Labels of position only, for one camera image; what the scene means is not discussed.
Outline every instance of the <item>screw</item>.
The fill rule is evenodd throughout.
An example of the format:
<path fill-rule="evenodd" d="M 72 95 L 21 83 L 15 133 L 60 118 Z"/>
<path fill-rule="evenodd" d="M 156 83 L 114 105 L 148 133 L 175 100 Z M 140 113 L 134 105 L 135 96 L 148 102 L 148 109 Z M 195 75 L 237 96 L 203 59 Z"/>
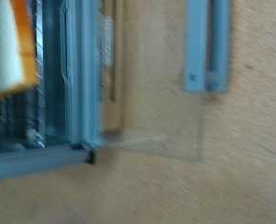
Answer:
<path fill-rule="evenodd" d="M 197 76 L 194 75 L 194 74 L 190 74 L 189 78 L 190 78 L 192 81 L 196 81 L 196 80 L 197 80 Z"/>

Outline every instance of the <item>orange object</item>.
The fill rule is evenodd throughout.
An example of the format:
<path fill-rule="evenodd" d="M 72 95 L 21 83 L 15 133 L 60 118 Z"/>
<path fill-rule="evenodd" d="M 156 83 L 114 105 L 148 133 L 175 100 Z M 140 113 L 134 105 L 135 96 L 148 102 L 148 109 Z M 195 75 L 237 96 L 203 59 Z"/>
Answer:
<path fill-rule="evenodd" d="M 1 100 L 37 86 L 39 79 L 36 73 L 34 33 L 26 1 L 0 0 L 0 26 L 3 26 L 0 27 Z"/>

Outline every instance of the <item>metal grille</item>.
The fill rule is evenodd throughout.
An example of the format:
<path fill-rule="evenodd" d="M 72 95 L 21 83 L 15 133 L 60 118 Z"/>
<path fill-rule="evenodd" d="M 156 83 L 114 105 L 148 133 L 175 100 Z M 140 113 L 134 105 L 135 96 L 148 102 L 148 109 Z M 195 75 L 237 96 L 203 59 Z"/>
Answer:
<path fill-rule="evenodd" d="M 27 0 L 36 41 L 38 88 L 17 94 L 0 102 L 1 148 L 21 150 L 45 146 L 45 96 L 43 80 L 42 0 Z"/>

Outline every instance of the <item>blue metal bracket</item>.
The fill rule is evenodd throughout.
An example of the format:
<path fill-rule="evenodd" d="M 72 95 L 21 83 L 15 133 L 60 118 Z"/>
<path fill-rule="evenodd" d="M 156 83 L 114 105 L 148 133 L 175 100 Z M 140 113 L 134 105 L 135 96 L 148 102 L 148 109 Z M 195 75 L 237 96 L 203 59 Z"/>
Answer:
<path fill-rule="evenodd" d="M 211 2 L 212 33 L 208 35 Z M 228 85 L 231 0 L 187 0 L 186 91 L 225 91 Z M 206 70 L 207 36 L 211 63 Z"/>

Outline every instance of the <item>beige wall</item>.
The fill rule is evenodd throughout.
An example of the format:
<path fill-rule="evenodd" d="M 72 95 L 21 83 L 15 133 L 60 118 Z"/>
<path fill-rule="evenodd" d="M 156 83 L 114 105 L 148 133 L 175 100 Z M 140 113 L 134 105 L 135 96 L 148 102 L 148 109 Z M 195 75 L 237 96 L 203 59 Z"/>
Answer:
<path fill-rule="evenodd" d="M 127 0 L 127 18 L 141 12 L 127 28 L 154 1 L 185 5 Z M 203 162 L 104 151 L 96 166 L 3 180 L 0 223 L 276 224 L 275 0 L 233 0 L 231 61 L 229 92 L 206 102 Z"/>

